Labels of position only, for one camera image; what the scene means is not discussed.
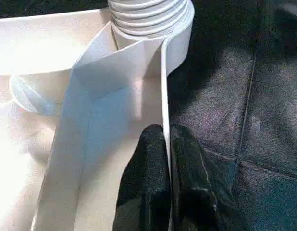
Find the black leather surface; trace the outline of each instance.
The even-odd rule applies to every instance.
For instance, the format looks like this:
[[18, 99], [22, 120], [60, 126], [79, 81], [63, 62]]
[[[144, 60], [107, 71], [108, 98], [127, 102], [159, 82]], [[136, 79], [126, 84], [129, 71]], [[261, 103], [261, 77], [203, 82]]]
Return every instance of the black leather surface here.
[[238, 230], [297, 231], [297, 18], [278, 10], [285, 1], [193, 2], [189, 56], [169, 76], [171, 122], [217, 160]]

